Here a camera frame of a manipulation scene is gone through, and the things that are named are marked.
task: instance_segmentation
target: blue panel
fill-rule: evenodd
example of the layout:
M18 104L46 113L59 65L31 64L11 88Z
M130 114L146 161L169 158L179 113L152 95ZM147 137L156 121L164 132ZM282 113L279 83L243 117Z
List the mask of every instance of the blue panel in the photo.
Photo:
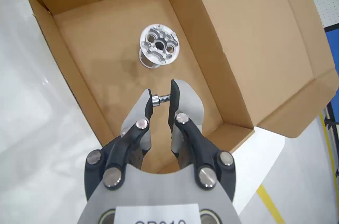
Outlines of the blue panel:
M336 70L339 74L339 29L332 30L326 33L329 47L331 48L334 64L336 66ZM333 113L336 122L339 122L339 91L337 90L336 95L331 100Z

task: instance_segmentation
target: yellow tape line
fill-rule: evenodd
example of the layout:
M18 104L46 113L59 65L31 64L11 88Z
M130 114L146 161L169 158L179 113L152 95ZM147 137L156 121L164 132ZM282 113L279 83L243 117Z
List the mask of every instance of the yellow tape line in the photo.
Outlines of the yellow tape line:
M267 193L264 186L261 184L257 190L257 193L260 199L263 201L267 209L269 210L270 214L273 216L275 222L277 224L284 224L285 221L282 219L279 211L277 210L276 206L274 205L270 195Z
M324 117L322 116L322 114L320 114L320 119L321 119L321 123L322 123L322 128L324 130L324 135L325 135L326 144L327 144L327 148L328 148L329 159L331 161L331 166L332 166L334 188L336 190L336 196L337 196L337 206L338 206L337 212L338 212L338 219L339 219L339 195L338 195L336 171L335 171L335 168L334 168L334 160L333 160L333 156L332 156L331 146L329 144L329 138L328 138L328 134L327 134L327 129L326 129L326 126L325 126L325 123L324 123Z

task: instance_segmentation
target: box lid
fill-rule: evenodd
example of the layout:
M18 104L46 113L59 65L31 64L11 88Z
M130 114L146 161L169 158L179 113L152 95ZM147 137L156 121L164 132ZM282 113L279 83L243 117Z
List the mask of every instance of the box lid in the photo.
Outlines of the box lid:
M297 137L338 89L313 0L202 2L241 91L244 118Z

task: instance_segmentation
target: cardboard box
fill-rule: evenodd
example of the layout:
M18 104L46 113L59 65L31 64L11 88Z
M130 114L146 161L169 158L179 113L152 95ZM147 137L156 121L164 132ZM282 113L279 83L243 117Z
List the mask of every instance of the cardboard box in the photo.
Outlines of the cardboard box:
M104 145L146 88L187 81L205 108L203 134L234 151L259 126L295 138L326 106L338 75L313 0L29 0L50 50ZM154 70L139 36L165 24L177 60ZM154 109L143 170L176 170L168 105Z

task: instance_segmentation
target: metal screw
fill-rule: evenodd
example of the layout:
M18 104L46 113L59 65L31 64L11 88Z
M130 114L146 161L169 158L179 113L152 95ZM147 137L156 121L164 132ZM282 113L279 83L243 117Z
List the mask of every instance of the metal screw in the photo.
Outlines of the metal screw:
M96 163L98 163L98 161L100 161L100 158L101 152L99 150L93 150L87 155L86 161L90 165L95 165Z
M206 188L212 188L217 183L217 175L213 169L204 167L199 171L199 180Z
M138 129L143 130L147 128L148 121L146 119L139 119L135 125L137 126Z
M226 151L220 153L220 160L225 166L231 166L234 162L232 155Z
M117 186L121 180L121 171L116 167L109 168L105 171L102 179L108 188Z
M189 121L189 116L185 113L179 113L176 117L177 121L180 123L180 124L185 124Z
M171 99L171 95L163 95L163 96L158 96L157 94L152 95L152 104L153 107L159 106L162 103L169 102Z

